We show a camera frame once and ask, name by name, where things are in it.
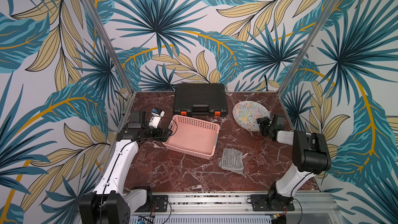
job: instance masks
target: colorful plate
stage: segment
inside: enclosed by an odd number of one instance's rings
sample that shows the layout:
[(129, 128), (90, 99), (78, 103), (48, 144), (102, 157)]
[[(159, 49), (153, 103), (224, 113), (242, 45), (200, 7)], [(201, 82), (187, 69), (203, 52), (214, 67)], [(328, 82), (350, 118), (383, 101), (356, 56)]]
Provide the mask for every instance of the colorful plate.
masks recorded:
[(260, 131), (256, 121), (258, 118), (271, 118), (269, 111), (263, 105), (254, 101), (239, 102), (234, 106), (232, 114), (238, 125), (253, 132)]

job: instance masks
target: marble surface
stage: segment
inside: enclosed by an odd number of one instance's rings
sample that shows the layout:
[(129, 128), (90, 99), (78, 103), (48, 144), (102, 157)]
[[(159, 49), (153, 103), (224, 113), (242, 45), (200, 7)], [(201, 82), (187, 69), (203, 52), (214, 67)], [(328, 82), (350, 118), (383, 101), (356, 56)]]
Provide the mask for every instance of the marble surface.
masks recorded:
[[(227, 93), (229, 113), (226, 117), (198, 117), (221, 126), (211, 160), (167, 150), (161, 142), (149, 140), (142, 144), (132, 161), (125, 191), (138, 186), (150, 186), (154, 192), (267, 190), (290, 167), (292, 147), (272, 142), (260, 132), (241, 128), (232, 116), (232, 108), (245, 100), (259, 102), (271, 111), (271, 115), (285, 115), (276, 93)], [(174, 93), (137, 93), (132, 108), (151, 111), (154, 107), (160, 107), (165, 111), (165, 117), (171, 118), (173, 101)], [(162, 119), (160, 126), (166, 127), (169, 122)], [(290, 130), (287, 121), (285, 126)], [(225, 147), (243, 153), (246, 177), (218, 166)], [(314, 179), (301, 187), (301, 190), (317, 189)]]

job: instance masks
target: black plastic case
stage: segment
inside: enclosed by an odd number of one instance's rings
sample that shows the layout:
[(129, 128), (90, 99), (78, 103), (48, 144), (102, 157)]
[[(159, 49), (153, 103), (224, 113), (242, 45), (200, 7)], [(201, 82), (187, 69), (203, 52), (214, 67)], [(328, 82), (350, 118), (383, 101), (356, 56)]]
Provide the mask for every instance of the black plastic case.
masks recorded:
[(188, 117), (207, 115), (225, 117), (228, 114), (225, 87), (220, 83), (177, 84), (173, 113)]

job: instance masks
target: tropical leaf wallpaper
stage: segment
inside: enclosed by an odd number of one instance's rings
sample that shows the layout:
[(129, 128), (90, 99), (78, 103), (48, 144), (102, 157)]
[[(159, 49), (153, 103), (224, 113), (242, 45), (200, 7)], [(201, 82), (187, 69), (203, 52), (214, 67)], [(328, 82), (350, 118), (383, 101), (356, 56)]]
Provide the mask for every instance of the tropical leaf wallpaper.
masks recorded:
[(262, 91), (265, 77), (278, 89), (327, 0), (110, 1), (97, 9), (134, 90), (219, 82)]
[(344, 1), (282, 99), (297, 129), (325, 135), (332, 166), (318, 177), (346, 223), (398, 223), (398, 0)]
[(0, 223), (72, 223), (127, 97), (80, 0), (0, 2)]

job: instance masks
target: pink basket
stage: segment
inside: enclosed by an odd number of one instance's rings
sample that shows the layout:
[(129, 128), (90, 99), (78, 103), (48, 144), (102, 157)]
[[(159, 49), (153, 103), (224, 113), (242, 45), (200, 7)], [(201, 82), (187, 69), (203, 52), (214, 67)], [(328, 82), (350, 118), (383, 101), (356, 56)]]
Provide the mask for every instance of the pink basket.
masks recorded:
[(167, 149), (210, 160), (216, 149), (220, 125), (197, 118), (174, 115), (170, 123), (176, 133), (164, 143)]

